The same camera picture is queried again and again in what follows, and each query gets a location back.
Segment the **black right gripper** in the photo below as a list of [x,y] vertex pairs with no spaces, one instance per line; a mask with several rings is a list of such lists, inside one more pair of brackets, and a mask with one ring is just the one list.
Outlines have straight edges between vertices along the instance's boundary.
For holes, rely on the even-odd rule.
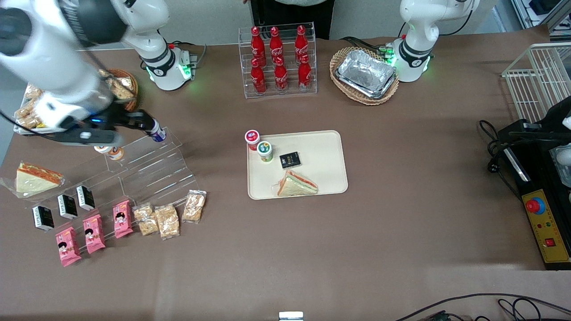
[[115,131],[116,127],[137,129],[144,132],[153,132],[154,118],[146,111],[132,113],[125,109],[107,109],[88,118],[88,128],[96,130]]

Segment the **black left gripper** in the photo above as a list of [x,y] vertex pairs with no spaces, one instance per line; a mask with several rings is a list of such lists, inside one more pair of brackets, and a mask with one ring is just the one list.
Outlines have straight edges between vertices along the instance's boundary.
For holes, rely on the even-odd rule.
[[541,120],[541,128],[546,132],[508,132],[508,136],[517,141],[544,142],[554,144],[569,144],[571,142],[570,117],[571,96],[561,100],[549,108],[545,117]]

